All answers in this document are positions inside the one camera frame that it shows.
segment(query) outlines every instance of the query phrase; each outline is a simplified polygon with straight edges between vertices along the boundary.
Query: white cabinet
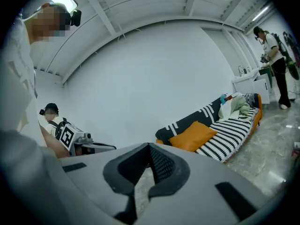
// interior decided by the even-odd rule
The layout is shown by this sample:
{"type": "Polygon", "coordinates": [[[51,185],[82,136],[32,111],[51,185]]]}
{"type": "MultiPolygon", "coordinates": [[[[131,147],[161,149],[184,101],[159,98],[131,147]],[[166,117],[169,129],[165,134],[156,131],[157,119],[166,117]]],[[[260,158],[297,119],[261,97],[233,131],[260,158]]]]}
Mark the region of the white cabinet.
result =
{"type": "Polygon", "coordinates": [[[259,69],[253,69],[250,73],[237,77],[233,81],[235,90],[242,94],[258,93],[261,95],[262,103],[270,103],[271,86],[268,75],[259,75],[259,69]]]}
{"type": "Polygon", "coordinates": [[[267,86],[266,79],[260,79],[253,82],[254,84],[254,93],[258,93],[261,95],[262,103],[269,104],[270,103],[270,93],[267,86]]]}

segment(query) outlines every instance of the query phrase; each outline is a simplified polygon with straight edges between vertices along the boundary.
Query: black pants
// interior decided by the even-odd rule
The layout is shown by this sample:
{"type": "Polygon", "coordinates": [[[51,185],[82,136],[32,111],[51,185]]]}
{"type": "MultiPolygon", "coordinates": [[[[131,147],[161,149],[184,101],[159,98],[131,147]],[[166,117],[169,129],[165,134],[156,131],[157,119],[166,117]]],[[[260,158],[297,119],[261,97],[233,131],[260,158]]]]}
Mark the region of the black pants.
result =
{"type": "Polygon", "coordinates": [[[277,60],[276,62],[274,62],[272,67],[280,91],[280,99],[278,102],[279,104],[283,104],[286,105],[287,107],[290,107],[291,103],[287,95],[287,85],[285,80],[285,69],[286,69],[285,59],[281,58],[277,60]]]}

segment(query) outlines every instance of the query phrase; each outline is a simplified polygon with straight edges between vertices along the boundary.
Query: clothes pile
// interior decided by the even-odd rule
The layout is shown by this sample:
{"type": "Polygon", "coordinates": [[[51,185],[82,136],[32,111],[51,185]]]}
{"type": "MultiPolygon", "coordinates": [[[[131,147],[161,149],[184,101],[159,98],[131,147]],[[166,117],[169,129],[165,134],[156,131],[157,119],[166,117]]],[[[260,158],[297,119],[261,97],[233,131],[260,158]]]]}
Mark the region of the clothes pile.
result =
{"type": "Polygon", "coordinates": [[[239,114],[248,115],[250,105],[241,94],[227,100],[221,104],[219,110],[219,122],[227,121],[228,119],[238,119],[239,114]]]}

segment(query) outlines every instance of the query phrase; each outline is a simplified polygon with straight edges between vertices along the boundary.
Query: shoe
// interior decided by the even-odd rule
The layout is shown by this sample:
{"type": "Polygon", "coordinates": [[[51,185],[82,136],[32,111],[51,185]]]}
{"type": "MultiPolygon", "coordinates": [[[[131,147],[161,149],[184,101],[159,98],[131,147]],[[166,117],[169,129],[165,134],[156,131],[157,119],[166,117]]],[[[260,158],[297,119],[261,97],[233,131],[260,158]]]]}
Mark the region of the shoe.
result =
{"type": "Polygon", "coordinates": [[[283,109],[283,110],[288,109],[288,107],[286,105],[283,105],[283,104],[280,105],[280,108],[283,109]]]}

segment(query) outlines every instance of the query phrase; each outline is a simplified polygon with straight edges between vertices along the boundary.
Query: sofa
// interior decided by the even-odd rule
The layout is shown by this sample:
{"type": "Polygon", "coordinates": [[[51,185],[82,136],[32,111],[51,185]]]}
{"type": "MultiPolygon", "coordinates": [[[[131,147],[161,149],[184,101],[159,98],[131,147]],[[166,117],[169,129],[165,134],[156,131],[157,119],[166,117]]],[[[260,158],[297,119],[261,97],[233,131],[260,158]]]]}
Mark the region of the sofa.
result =
{"type": "Polygon", "coordinates": [[[261,96],[257,93],[248,93],[243,96],[250,105],[248,115],[240,113],[238,119],[219,122],[218,112],[221,107],[221,100],[217,98],[193,114],[158,130],[155,134],[156,143],[171,146],[169,140],[172,137],[183,133],[193,122],[198,121],[217,131],[217,134],[194,153],[225,163],[238,152],[242,145],[247,143],[259,125],[259,121],[263,118],[261,96]]]}

